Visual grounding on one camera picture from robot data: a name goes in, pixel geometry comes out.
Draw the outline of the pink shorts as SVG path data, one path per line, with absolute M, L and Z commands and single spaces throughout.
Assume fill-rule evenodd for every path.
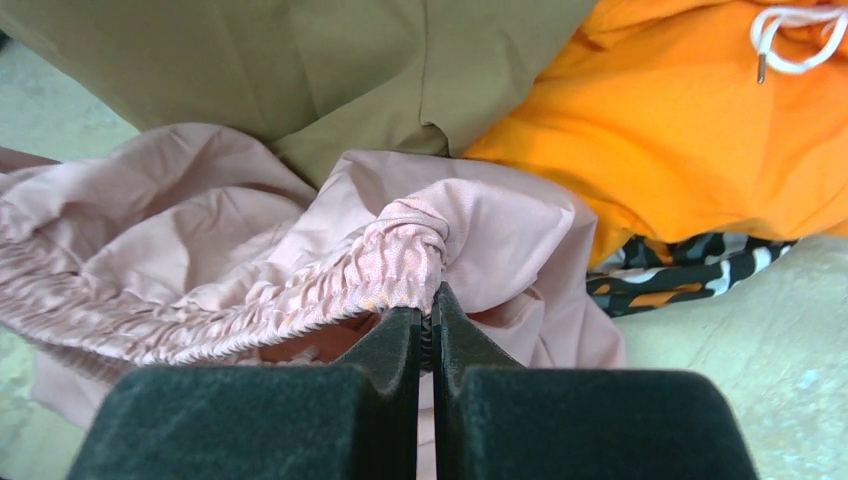
M 596 217 L 490 163 L 349 151 L 313 189 L 249 136 L 180 124 L 62 163 L 1 152 L 1 322 L 36 350 L 36 400 L 88 434 L 146 367 L 327 366 L 448 285 L 531 369 L 617 368 L 589 297 Z M 420 345 L 416 475 L 435 469 Z

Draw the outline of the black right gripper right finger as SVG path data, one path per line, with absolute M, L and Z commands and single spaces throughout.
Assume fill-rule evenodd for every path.
M 430 316 L 441 479 L 753 479 L 728 402 L 687 371 L 531 369 L 448 285 Z

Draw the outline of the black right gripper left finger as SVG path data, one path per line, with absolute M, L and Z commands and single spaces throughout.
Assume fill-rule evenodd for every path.
M 327 366 L 146 367 L 110 392 L 72 479 L 412 479 L 422 316 Z

